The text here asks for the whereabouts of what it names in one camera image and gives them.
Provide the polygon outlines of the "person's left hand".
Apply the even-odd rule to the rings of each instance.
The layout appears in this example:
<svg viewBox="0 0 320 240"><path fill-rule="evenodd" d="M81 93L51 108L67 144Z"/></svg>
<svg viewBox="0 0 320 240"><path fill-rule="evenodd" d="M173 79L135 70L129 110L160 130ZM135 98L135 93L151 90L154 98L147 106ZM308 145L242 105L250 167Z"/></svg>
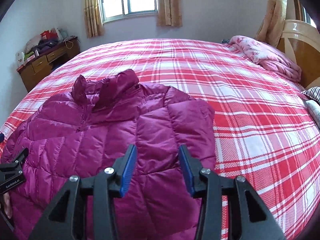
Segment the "person's left hand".
<svg viewBox="0 0 320 240"><path fill-rule="evenodd" d="M1 207L4 210L6 216L11 219L12 218L12 207L10 202L10 194L7 192L1 195Z"/></svg>

